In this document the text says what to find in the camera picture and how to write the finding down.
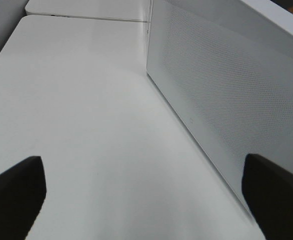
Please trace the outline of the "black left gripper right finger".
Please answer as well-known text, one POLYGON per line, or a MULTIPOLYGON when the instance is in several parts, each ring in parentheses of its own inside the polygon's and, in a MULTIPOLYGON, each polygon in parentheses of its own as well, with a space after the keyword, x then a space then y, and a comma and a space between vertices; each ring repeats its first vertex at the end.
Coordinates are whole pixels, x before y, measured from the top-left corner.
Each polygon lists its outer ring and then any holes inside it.
POLYGON ((246 155, 241 191, 267 240, 293 240, 293 174, 267 158, 246 155))

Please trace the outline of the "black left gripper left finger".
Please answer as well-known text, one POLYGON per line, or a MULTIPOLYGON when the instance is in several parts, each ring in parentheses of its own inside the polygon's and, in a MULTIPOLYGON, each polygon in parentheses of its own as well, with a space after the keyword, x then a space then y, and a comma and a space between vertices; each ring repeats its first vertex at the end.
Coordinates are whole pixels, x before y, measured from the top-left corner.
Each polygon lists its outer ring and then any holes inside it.
POLYGON ((26 239, 46 193, 40 156, 30 156, 0 174, 0 240, 26 239))

